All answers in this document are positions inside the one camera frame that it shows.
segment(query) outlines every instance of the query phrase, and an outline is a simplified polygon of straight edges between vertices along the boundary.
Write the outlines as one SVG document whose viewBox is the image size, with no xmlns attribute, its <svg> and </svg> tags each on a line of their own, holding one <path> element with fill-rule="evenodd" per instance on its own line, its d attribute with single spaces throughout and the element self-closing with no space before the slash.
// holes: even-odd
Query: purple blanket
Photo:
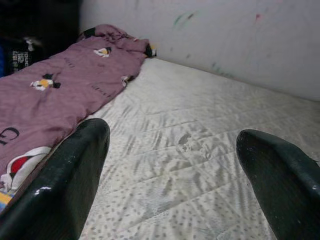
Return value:
<svg viewBox="0 0 320 240">
<path fill-rule="evenodd" d="M 111 25 L 84 33 L 66 51 L 0 78 L 0 191 L 14 193 L 52 147 L 139 74 L 148 40 Z"/>
</svg>

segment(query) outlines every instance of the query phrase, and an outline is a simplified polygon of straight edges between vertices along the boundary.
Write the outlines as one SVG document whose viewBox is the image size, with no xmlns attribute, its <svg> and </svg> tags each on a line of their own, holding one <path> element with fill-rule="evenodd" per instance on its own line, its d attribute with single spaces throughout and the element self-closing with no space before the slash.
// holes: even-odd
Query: bed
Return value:
<svg viewBox="0 0 320 240">
<path fill-rule="evenodd" d="M 260 130 L 320 159 L 318 102 L 160 59 L 89 118 L 111 134 L 81 240 L 274 240 L 238 134 Z"/>
</svg>

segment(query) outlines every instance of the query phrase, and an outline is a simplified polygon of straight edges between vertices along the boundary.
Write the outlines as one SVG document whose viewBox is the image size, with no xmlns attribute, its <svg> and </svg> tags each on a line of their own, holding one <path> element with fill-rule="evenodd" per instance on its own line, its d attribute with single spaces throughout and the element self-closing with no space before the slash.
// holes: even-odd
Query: wall stain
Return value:
<svg viewBox="0 0 320 240">
<path fill-rule="evenodd" d="M 233 74 L 222 71 L 221 68 L 217 66 L 216 62 L 212 63 L 211 69 L 212 69 L 213 73 L 216 75 L 223 76 L 223 77 L 229 78 L 229 79 L 235 79 L 235 76 Z"/>
<path fill-rule="evenodd" d="M 257 22 L 261 18 L 261 14 L 257 13 L 255 15 L 255 21 Z"/>
<path fill-rule="evenodd" d="M 134 2 L 134 10 L 137 11 L 139 7 L 140 0 L 135 0 Z"/>
</svg>

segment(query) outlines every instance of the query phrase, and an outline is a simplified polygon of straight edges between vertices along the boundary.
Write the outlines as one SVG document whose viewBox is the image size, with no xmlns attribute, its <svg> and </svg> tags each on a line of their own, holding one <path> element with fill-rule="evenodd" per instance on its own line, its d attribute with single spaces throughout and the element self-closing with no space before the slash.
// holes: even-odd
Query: paint mark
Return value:
<svg viewBox="0 0 320 240">
<path fill-rule="evenodd" d="M 139 3 L 140 3 L 140 0 L 135 0 L 134 2 L 134 10 L 138 10 L 138 7 L 139 7 Z"/>
<path fill-rule="evenodd" d="M 261 14 L 257 13 L 255 15 L 255 22 L 257 22 L 261 18 Z"/>
<path fill-rule="evenodd" d="M 175 21 L 173 23 L 173 27 L 178 26 L 178 30 L 181 30 L 187 24 L 187 22 L 196 15 L 197 12 L 198 11 L 195 11 L 195 12 L 191 13 L 190 15 L 188 15 L 188 17 L 185 17 L 186 14 L 188 14 L 187 12 L 185 12 L 184 14 L 179 15 L 175 19 Z"/>
<path fill-rule="evenodd" d="M 185 14 L 186 14 L 186 13 L 179 15 L 179 16 L 175 19 L 175 21 L 174 21 L 174 23 L 173 23 L 173 26 L 177 25 L 177 23 L 179 22 L 179 20 L 180 20 L 180 19 L 183 17 L 183 15 L 185 15 Z"/>
</svg>

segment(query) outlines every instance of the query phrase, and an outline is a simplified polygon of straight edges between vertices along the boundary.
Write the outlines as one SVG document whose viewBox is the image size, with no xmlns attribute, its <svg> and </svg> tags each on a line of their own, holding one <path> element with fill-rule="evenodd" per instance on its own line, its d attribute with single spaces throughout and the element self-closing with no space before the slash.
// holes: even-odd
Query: mattress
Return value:
<svg viewBox="0 0 320 240">
<path fill-rule="evenodd" d="M 320 160 L 318 102 L 159 59 L 92 117 L 108 122 L 110 149 L 81 240 L 276 239 L 238 133 L 264 131 Z"/>
</svg>

